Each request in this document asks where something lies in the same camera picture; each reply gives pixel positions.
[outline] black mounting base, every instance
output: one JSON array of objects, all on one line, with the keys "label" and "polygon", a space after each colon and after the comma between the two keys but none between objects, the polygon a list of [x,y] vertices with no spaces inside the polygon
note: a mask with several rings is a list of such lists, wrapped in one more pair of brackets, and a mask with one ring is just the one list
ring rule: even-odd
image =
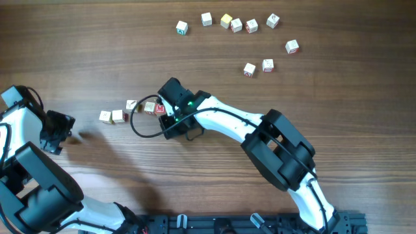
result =
[{"label": "black mounting base", "polygon": [[[338,213],[340,221],[331,234],[367,234],[367,221],[364,214]],[[265,226],[274,234],[313,234],[316,233],[302,222],[299,214],[262,216]],[[250,221],[250,216],[190,216],[186,229],[177,228],[178,217],[166,215],[141,216],[147,223],[149,234],[264,234],[267,233]]]}]

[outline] cube face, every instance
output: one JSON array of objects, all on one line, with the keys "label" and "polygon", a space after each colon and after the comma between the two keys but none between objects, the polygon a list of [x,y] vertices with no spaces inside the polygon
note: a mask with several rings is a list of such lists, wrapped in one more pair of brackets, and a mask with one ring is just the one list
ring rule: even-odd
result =
[{"label": "cube face", "polygon": [[211,17],[211,13],[204,13],[201,15],[202,25],[203,26],[210,26],[213,24],[213,19]]},{"label": "cube face", "polygon": [[299,45],[298,45],[298,42],[296,40],[291,40],[291,41],[286,43],[285,48],[286,48],[287,53],[291,54],[291,53],[295,53],[299,50]]},{"label": "cube face", "polygon": [[263,71],[264,72],[273,72],[273,70],[274,70],[273,59],[263,60]]},{"label": "cube face", "polygon": [[231,30],[233,33],[239,32],[242,29],[242,23],[240,19],[234,19],[231,21]]},{"label": "cube face", "polygon": [[228,29],[231,20],[233,20],[231,16],[229,16],[228,14],[224,14],[224,16],[222,16],[221,18],[221,26]]},{"label": "cube face", "polygon": [[128,114],[123,110],[113,110],[112,111],[112,120],[115,123],[124,123],[127,121]]},{"label": "cube face", "polygon": [[137,100],[127,100],[127,104],[125,104],[125,109],[129,112],[133,110],[137,103]]},{"label": "cube face", "polygon": [[155,114],[157,116],[162,116],[166,114],[166,109],[164,108],[164,105],[156,104]]},{"label": "cube face", "polygon": [[155,114],[155,107],[156,107],[156,103],[147,101],[146,104],[144,105],[144,112],[146,114]]},{"label": "cube face", "polygon": [[110,111],[101,111],[101,114],[99,115],[99,120],[106,124],[112,123],[112,116]]},{"label": "cube face", "polygon": [[248,33],[254,33],[259,28],[259,25],[255,21],[255,19],[249,20],[246,23],[246,30]]},{"label": "cube face", "polygon": [[176,32],[180,35],[186,35],[188,31],[188,23],[185,23],[184,21],[179,21],[176,25]]},{"label": "cube face", "polygon": [[252,77],[254,74],[255,66],[253,64],[246,64],[246,67],[244,68],[244,75],[248,77]]},{"label": "cube face", "polygon": [[275,14],[271,14],[268,19],[266,24],[271,27],[272,29],[274,29],[276,27],[276,25],[279,23],[279,16],[275,15]]}]

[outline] wire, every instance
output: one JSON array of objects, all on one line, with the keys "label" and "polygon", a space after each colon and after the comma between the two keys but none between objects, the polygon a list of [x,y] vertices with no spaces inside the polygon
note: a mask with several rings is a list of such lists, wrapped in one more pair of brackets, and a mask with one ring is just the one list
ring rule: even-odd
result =
[{"label": "wire", "polygon": [[[6,127],[7,134],[6,134],[6,143],[5,143],[5,146],[3,147],[3,154],[2,154],[1,159],[0,159],[0,177],[3,176],[3,165],[4,165],[5,160],[6,160],[6,157],[8,155],[8,151],[10,150],[9,149],[9,147],[10,147],[10,133],[12,132],[12,128],[11,128],[11,126],[9,124],[7,124],[7,123],[0,123],[0,127],[2,127],[2,126]],[[6,217],[6,214],[5,214],[5,211],[3,210],[3,207],[1,206],[1,203],[0,203],[0,218],[1,218],[1,221],[4,223],[4,225],[6,226],[6,228],[11,233],[13,233],[13,234],[21,234],[8,221],[8,219]]]},{"label": "wire", "polygon": [[102,230],[105,230],[105,231],[116,232],[116,230],[111,229],[111,228],[109,228],[109,227],[106,227],[106,226],[100,226],[100,225],[95,225],[95,224],[91,224],[91,223],[89,223],[89,222],[80,221],[80,220],[78,220],[78,219],[77,219],[77,220],[72,220],[72,221],[70,221],[70,222],[67,222],[66,224],[64,224],[64,225],[62,225],[62,226],[60,226],[60,227],[58,227],[56,230],[52,231],[52,232],[51,232],[51,234],[56,234],[56,233],[58,233],[59,231],[62,231],[64,228],[68,227],[68,226],[69,226],[69,225],[71,225],[71,224],[85,225],[85,226],[90,226],[90,227],[92,227],[92,228],[102,229]]},{"label": "wire", "polygon": [[271,140],[273,140],[273,142],[275,142],[281,149],[283,149],[293,160],[295,160],[304,170],[306,170],[307,172],[309,172],[315,179],[318,179],[318,175],[316,174],[316,173],[314,173],[313,171],[312,171],[312,169],[310,169],[309,167],[307,167],[300,159],[298,159],[297,157],[295,157],[292,153],[290,153],[287,149],[286,149],[286,147],[285,146],[283,146],[276,138],[274,138],[270,133],[268,133],[268,132],[266,132],[266,131],[264,131],[264,130],[262,130],[262,129],[260,129],[260,128],[258,128],[258,125],[255,125],[254,123],[252,123],[251,121],[249,121],[249,120],[247,120],[247,119],[245,119],[245,118],[243,118],[243,117],[241,117],[241,116],[239,116],[238,114],[235,114],[235,113],[232,113],[232,112],[230,112],[230,111],[228,111],[228,110],[223,110],[223,109],[219,109],[219,108],[216,108],[216,107],[210,107],[210,108],[205,108],[205,109],[201,109],[201,110],[197,110],[196,112],[193,112],[192,114],[188,114],[187,116],[185,116],[185,117],[183,117],[180,121],[178,121],[178,122],[176,122],[174,125],[172,125],[172,126],[170,126],[170,127],[168,127],[167,129],[165,129],[165,130],[163,130],[163,131],[161,131],[161,132],[158,132],[158,133],[155,133],[155,134],[152,134],[152,135],[142,135],[142,134],[140,134],[137,130],[136,130],[136,128],[135,128],[135,126],[134,126],[134,124],[133,124],[133,115],[134,115],[134,112],[135,112],[135,109],[144,101],[144,100],[146,100],[146,99],[148,99],[148,98],[152,98],[152,97],[157,97],[158,98],[158,95],[155,95],[155,94],[153,94],[153,95],[149,95],[149,96],[147,96],[147,97],[145,97],[145,98],[143,98],[143,99],[141,99],[140,101],[138,101],[137,103],[136,103],[136,105],[135,105],[135,107],[133,108],[133,110],[131,111],[131,117],[130,117],[130,126],[131,126],[131,129],[133,130],[133,132],[135,132],[136,133],[136,135],[138,135],[138,136],[140,136],[140,137],[143,137],[143,138],[153,138],[153,137],[157,137],[157,136],[160,136],[160,135],[162,135],[162,134],[164,134],[164,133],[166,133],[166,132],[168,132],[168,131],[170,131],[171,129],[173,129],[174,127],[176,127],[177,125],[179,125],[181,122],[183,122],[183,121],[185,121],[185,120],[187,120],[187,119],[189,119],[190,117],[192,117],[192,116],[194,116],[195,114],[198,114],[198,113],[201,113],[201,112],[205,112],[205,111],[219,111],[219,112],[223,112],[223,113],[226,113],[226,114],[229,114],[229,115],[231,115],[231,116],[233,116],[233,117],[236,117],[236,118],[238,118],[239,120],[241,120],[241,121],[243,121],[244,123],[246,123],[246,124],[248,124],[248,125],[250,125],[250,126],[252,126],[252,127],[255,127],[260,133],[262,133],[262,134],[264,134],[264,135],[266,135],[266,137],[268,137],[268,138],[270,138]]},{"label": "wire", "polygon": [[316,191],[315,191],[315,189],[313,188],[312,181],[316,181],[316,179],[315,179],[315,178],[310,179],[310,180],[307,182],[307,187],[309,187],[309,188],[311,189],[311,191],[312,191],[312,193],[313,193],[313,195],[314,195],[315,199],[318,201],[318,204],[319,204],[319,206],[320,206],[320,210],[321,210],[321,212],[322,212],[322,217],[324,218],[324,223],[325,223],[325,231],[326,231],[326,233],[329,233],[329,231],[330,231],[330,230],[329,230],[329,228],[328,228],[328,221],[326,220],[326,210],[325,210],[324,205],[322,204],[321,200],[319,199],[317,192],[316,192]]},{"label": "wire", "polygon": [[36,94],[36,96],[38,96],[38,99],[39,99],[39,105],[40,105],[40,107],[42,108],[42,110],[44,109],[44,103],[42,102],[42,98],[40,98],[40,96],[39,96],[39,94],[38,94],[38,92],[34,89],[34,88],[32,88],[32,87],[26,87],[28,90],[32,90],[33,92],[34,92],[34,94]]}]

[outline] wood grain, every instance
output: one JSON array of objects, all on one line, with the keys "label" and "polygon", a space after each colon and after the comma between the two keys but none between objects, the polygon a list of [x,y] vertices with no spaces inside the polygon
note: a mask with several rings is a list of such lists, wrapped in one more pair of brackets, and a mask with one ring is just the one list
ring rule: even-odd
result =
[{"label": "wood grain", "polygon": [[[415,7],[387,0],[2,6],[0,89],[31,86],[47,109],[77,119],[62,155],[51,157],[103,202],[138,213],[297,211],[219,133],[194,142],[143,139],[128,124],[98,121],[101,110],[123,109],[177,77],[249,112],[281,111],[314,145],[328,201],[366,213],[371,233],[414,233]],[[201,26],[205,12],[212,27]],[[272,12],[281,17],[274,30],[266,26]],[[255,18],[259,31],[225,30],[224,13]],[[186,36],[176,34],[178,20],[189,24]],[[293,39],[301,52],[288,55]],[[267,58],[276,72],[261,71]],[[253,79],[242,74],[247,62],[257,66]],[[159,130],[156,118],[136,117],[141,132]]]}]

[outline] teal cube face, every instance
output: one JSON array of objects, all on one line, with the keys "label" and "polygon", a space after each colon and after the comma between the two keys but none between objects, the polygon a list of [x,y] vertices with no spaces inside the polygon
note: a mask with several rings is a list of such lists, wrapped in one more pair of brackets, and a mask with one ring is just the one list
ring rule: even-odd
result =
[{"label": "teal cube face", "polygon": [[177,31],[177,33],[178,33],[178,34],[180,34],[180,35],[185,35],[184,30],[181,30],[181,29],[176,29],[176,31]]}]

